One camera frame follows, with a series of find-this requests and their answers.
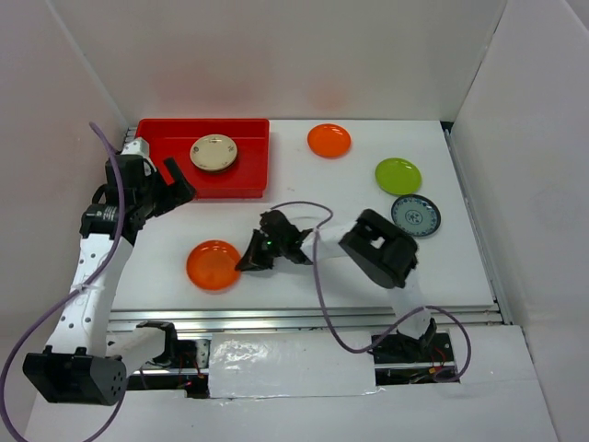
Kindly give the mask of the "cream floral plate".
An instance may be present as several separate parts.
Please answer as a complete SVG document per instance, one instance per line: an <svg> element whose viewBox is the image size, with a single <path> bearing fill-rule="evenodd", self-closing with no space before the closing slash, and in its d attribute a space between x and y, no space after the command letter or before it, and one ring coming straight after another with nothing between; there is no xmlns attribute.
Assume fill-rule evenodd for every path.
<svg viewBox="0 0 589 442"><path fill-rule="evenodd" d="M205 172L220 172L237 160L237 143L223 134L208 134L193 143L190 149L191 163Z"/></svg>

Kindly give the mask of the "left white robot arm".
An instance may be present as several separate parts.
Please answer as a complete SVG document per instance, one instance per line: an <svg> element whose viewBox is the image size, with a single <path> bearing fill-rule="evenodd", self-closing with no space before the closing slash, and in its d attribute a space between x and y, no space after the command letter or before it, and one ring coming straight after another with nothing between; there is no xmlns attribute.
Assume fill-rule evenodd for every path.
<svg viewBox="0 0 589 442"><path fill-rule="evenodd" d="M146 220L196 194L173 158L164 166L171 183L140 154L120 154L105 164L107 181L81 217L75 295L44 349L23 363L24 375L50 403L111 406L144 364L170 367L180 360L182 346L170 322L144 321L127 336L108 336L113 300L139 231Z"/></svg>

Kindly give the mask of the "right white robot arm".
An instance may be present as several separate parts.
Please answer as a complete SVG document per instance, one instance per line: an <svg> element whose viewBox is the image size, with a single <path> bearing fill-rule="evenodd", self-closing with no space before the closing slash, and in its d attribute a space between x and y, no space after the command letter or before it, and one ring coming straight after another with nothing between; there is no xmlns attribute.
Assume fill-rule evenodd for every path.
<svg viewBox="0 0 589 442"><path fill-rule="evenodd" d="M377 286L388 292L398 317L394 330L402 353L422 360L433 349L436 323L427 310L427 300L416 274L418 244L399 227L372 209L365 209L347 225L322 225L304 230L273 209L260 215L260 227L252 233L236 265L240 272L265 271L274 260L285 258L298 265L311 265L316 288L320 288L318 263L348 257Z"/></svg>

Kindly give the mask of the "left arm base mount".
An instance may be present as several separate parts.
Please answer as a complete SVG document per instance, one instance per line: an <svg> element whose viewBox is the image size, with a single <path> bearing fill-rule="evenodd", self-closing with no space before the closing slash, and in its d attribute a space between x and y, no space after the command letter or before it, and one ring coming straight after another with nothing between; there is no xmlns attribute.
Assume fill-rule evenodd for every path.
<svg viewBox="0 0 589 442"><path fill-rule="evenodd" d="M148 361L129 378L130 391L177 390L192 399L208 399L210 339L180 340L167 362Z"/></svg>

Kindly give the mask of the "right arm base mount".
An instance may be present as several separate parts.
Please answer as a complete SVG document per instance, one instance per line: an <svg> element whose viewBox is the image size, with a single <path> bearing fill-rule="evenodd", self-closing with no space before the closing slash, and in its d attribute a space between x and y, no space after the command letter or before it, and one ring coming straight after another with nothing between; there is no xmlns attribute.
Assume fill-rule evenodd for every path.
<svg viewBox="0 0 589 442"><path fill-rule="evenodd" d="M389 334L370 355L375 364L375 384L380 387L454 382L458 372L447 331L438 331L424 349L400 334Z"/></svg>

